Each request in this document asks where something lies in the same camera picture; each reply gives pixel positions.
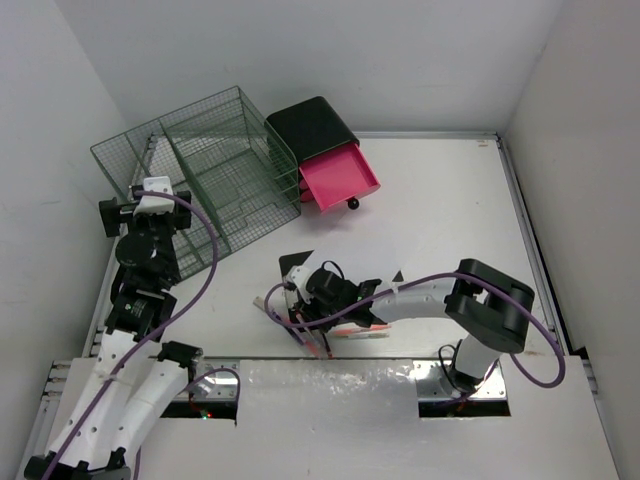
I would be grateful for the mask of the pink white pen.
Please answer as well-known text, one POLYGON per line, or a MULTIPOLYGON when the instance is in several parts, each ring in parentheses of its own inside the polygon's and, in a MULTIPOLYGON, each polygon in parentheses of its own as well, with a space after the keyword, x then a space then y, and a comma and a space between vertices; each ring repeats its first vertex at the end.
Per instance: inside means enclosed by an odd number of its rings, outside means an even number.
POLYGON ((307 340, 313 345, 317 359, 328 360, 330 358, 329 350, 325 346, 324 341, 316 336, 314 332, 307 327, 295 327, 307 340))

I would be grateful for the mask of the beige eraser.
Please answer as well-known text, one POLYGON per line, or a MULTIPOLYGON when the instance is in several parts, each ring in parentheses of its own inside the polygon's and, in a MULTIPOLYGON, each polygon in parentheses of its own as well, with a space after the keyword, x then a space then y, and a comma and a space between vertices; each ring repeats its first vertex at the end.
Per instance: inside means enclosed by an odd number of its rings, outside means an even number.
POLYGON ((264 300, 262 297, 256 297, 256 298, 253 300, 253 304, 254 304, 258 309, 260 309, 261 311, 265 311, 265 310, 266 310, 266 308, 265 308, 265 300, 264 300))

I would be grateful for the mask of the orange pen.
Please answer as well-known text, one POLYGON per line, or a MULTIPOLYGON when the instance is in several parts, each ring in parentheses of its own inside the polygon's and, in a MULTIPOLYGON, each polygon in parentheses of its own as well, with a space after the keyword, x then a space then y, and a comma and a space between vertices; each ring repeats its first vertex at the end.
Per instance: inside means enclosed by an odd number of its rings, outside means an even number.
POLYGON ((340 328, 332 330, 330 335, 335 338, 350 338, 350 337, 376 337, 386 336, 391 329, 390 325, 373 325, 371 327, 350 327, 340 328))

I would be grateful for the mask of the pink top drawer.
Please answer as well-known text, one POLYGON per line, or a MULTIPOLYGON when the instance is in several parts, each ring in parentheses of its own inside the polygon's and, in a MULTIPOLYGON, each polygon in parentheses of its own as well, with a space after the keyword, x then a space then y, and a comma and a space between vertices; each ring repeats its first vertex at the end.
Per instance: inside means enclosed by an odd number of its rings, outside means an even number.
POLYGON ((359 145, 347 144, 299 166, 322 213, 346 206, 357 210, 360 199, 380 188, 380 182, 359 145))

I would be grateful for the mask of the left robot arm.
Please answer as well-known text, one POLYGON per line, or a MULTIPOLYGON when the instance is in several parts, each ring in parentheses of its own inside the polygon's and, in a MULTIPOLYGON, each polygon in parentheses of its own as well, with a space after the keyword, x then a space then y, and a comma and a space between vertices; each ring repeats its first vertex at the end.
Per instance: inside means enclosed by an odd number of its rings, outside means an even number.
POLYGON ((119 264, 100 350, 72 414, 44 455, 27 462, 27 479, 131 479, 139 448, 173 398, 193 378, 198 347, 162 342, 178 318, 170 289, 180 282, 176 232, 204 215, 187 191, 139 192, 133 203, 100 202, 119 264))

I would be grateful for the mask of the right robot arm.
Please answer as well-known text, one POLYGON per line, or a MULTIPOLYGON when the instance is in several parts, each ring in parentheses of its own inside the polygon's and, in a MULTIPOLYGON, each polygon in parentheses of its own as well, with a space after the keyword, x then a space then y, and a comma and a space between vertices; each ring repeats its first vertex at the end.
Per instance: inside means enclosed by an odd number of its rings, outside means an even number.
POLYGON ((441 367, 443 383, 462 395, 475 392, 500 356, 524 350, 535 298, 528 285, 475 259, 464 259, 463 278, 442 278, 421 284, 394 285, 380 279, 356 284, 324 267, 294 266, 286 281, 295 286, 291 307, 304 323, 329 317, 317 328, 340 324, 362 328, 405 319, 449 318, 467 336, 456 344, 449 365, 441 367))

